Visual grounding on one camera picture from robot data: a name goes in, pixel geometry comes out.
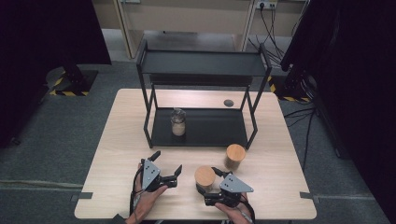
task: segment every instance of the power outlet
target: power outlet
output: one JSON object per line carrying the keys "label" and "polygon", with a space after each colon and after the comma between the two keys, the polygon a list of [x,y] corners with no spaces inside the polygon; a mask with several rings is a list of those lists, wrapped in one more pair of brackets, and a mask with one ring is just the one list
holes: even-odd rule
{"label": "power outlet", "polygon": [[260,9],[262,3],[264,5],[263,9],[266,9],[266,10],[275,10],[276,9],[277,1],[274,1],[274,0],[259,0],[257,2],[256,8]]}

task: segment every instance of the wooden table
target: wooden table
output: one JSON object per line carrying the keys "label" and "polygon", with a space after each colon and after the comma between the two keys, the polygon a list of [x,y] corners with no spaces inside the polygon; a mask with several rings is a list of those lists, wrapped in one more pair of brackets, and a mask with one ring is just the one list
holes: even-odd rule
{"label": "wooden table", "polygon": [[[160,106],[197,106],[225,108],[231,99],[240,106],[241,91],[166,91],[156,90]],[[226,148],[222,147],[154,147],[149,148],[143,132],[146,116],[142,92],[119,90],[109,114],[99,146],[82,192],[92,192],[91,199],[79,199],[78,218],[128,217],[134,174],[140,159],[160,150],[154,162],[161,175],[172,175],[182,164],[178,186],[168,189],[156,202],[147,219],[226,219],[195,188],[194,172],[201,165],[224,168]],[[252,128],[246,114],[247,133]],[[265,92],[256,111],[259,131],[245,159],[234,174],[254,188],[247,196],[256,219],[312,219],[316,208],[310,199],[300,197],[309,192],[298,162],[290,134],[277,98]],[[216,189],[222,179],[217,177]]]}

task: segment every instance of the black cable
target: black cable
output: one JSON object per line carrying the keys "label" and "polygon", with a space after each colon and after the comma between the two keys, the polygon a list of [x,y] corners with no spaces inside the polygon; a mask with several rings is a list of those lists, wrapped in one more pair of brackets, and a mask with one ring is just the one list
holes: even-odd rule
{"label": "black cable", "polygon": [[267,31],[267,34],[268,34],[268,36],[264,39],[263,43],[265,43],[266,40],[269,37],[271,39],[272,43],[275,46],[276,54],[277,54],[276,57],[279,60],[282,60],[282,57],[284,55],[284,51],[277,46],[276,41],[275,41],[275,16],[276,16],[276,14],[275,14],[274,11],[275,11],[274,9],[271,10],[271,28],[269,30],[268,30],[267,23],[265,22],[264,16],[262,15],[262,10],[260,11],[260,14],[262,16],[262,22],[264,23],[265,30]]}
{"label": "black cable", "polygon": [[245,201],[245,202],[239,201],[239,202],[244,204],[247,207],[247,210],[250,212],[251,220],[253,221],[253,223],[256,223],[256,214],[254,214],[254,209],[250,205],[250,203],[248,203],[248,201]]}
{"label": "black cable", "polygon": [[136,196],[136,194],[138,192],[136,192],[136,179],[139,176],[140,173],[142,173],[143,171],[143,165],[140,166],[140,168],[136,171],[136,174],[134,175],[134,183],[132,186],[132,193],[131,193],[131,201],[129,201],[129,216],[134,212],[134,196]]}
{"label": "black cable", "polygon": [[316,112],[316,109],[314,108],[314,110],[312,111],[311,117],[309,118],[308,129],[306,131],[305,152],[304,152],[304,160],[303,160],[303,172],[305,171],[306,155],[308,154],[308,137],[309,137],[309,132],[311,130],[312,118],[314,117],[315,112]]}
{"label": "black cable", "polygon": [[253,45],[253,47],[254,47],[255,49],[259,49],[259,47],[257,47],[257,46],[251,41],[250,38],[248,38],[247,40],[248,40],[248,42],[250,42],[251,45]]}
{"label": "black cable", "polygon": [[291,113],[283,116],[283,118],[286,118],[286,117],[288,117],[290,115],[293,115],[293,114],[296,114],[296,113],[300,113],[300,112],[307,111],[307,110],[314,110],[314,109],[315,109],[314,107],[311,107],[311,108],[307,108],[307,109],[296,110],[294,112],[291,112]]}
{"label": "black cable", "polygon": [[300,120],[302,120],[302,119],[305,119],[305,118],[308,117],[308,115],[310,115],[310,114],[311,114],[311,113],[302,115],[302,116],[304,116],[303,118],[297,119],[297,120],[294,121],[291,125],[288,125],[288,128],[291,127],[291,126],[293,126],[294,124],[296,124],[298,121],[300,121]]}

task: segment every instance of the yellow black hazard tape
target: yellow black hazard tape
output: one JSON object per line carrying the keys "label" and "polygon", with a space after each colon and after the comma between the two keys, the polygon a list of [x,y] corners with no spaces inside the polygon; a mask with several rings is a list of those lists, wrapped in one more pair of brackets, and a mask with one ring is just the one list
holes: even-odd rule
{"label": "yellow black hazard tape", "polygon": [[272,76],[268,77],[268,85],[270,86],[270,91],[274,93],[279,100],[284,101],[298,101],[298,102],[310,102],[309,98],[305,94],[291,94],[288,95],[287,92],[282,92],[276,87],[275,79]]}
{"label": "yellow black hazard tape", "polygon": [[66,72],[63,72],[58,80],[52,87],[50,95],[62,95],[62,96],[86,96],[90,92],[93,81],[96,78],[97,71],[86,70],[81,71],[84,76],[85,85],[75,85],[72,83]]}

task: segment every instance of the wooden cylinder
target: wooden cylinder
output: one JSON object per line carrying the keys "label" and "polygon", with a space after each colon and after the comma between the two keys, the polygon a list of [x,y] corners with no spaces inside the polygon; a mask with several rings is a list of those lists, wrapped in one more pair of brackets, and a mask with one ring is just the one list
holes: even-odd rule
{"label": "wooden cylinder", "polygon": [[227,169],[235,171],[238,169],[239,164],[246,156],[246,151],[238,144],[232,144],[227,147],[227,154],[224,160],[224,165]]}
{"label": "wooden cylinder", "polygon": [[200,166],[195,171],[195,182],[205,189],[206,192],[212,190],[212,185],[215,182],[216,174],[210,166]]}

